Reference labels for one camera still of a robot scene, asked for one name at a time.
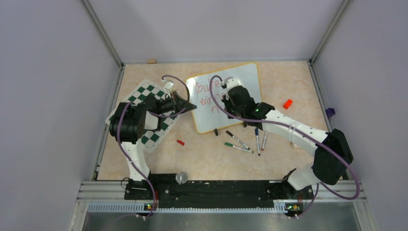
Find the yellow framed whiteboard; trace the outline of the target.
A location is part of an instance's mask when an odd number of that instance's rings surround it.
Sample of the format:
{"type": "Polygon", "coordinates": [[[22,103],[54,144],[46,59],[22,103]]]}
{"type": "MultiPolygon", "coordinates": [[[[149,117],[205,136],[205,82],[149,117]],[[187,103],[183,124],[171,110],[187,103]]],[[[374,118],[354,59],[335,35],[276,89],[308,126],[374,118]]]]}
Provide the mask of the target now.
{"type": "Polygon", "coordinates": [[[196,105],[196,109],[192,110],[193,120],[196,130],[200,134],[241,123],[237,119],[228,119],[227,115],[221,112],[214,104],[209,91],[210,87],[221,107],[225,107],[221,99],[226,94],[226,90],[222,89],[221,80],[218,78],[213,80],[212,85],[210,85],[210,79],[214,75],[218,75],[222,79],[233,77],[248,89],[250,96],[254,98],[255,102],[262,101],[258,66],[256,63],[237,65],[187,79],[186,85],[190,91],[190,103],[196,105]]]}

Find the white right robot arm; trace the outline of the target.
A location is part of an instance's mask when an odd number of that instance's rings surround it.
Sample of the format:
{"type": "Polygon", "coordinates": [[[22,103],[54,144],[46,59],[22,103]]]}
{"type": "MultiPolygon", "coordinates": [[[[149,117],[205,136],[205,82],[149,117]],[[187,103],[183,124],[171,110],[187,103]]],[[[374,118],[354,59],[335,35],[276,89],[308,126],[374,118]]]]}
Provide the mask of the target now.
{"type": "Polygon", "coordinates": [[[229,77],[221,82],[227,91],[222,102],[228,118],[236,118],[249,126],[287,138],[289,142],[307,151],[313,163],[291,171],[284,180],[282,192],[288,198],[295,198],[303,188],[324,183],[335,185],[353,161],[345,134],[338,130],[325,131],[296,121],[274,106],[256,103],[247,88],[238,80],[229,77]]]}

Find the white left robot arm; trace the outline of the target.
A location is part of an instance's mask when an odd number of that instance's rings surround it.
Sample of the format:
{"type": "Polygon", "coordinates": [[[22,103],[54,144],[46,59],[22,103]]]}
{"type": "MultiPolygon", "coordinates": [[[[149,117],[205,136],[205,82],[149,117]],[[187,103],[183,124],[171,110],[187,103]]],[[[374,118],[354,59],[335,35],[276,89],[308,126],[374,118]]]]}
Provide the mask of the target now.
{"type": "Polygon", "coordinates": [[[143,153],[144,133],[159,131],[166,118],[177,117],[196,108],[196,105],[181,98],[175,91],[165,99],[148,95],[138,104],[122,102],[118,105],[110,120],[109,132],[126,156],[129,178],[139,182],[136,193],[141,198],[148,199],[154,193],[153,184],[147,181],[150,169],[143,153]]]}

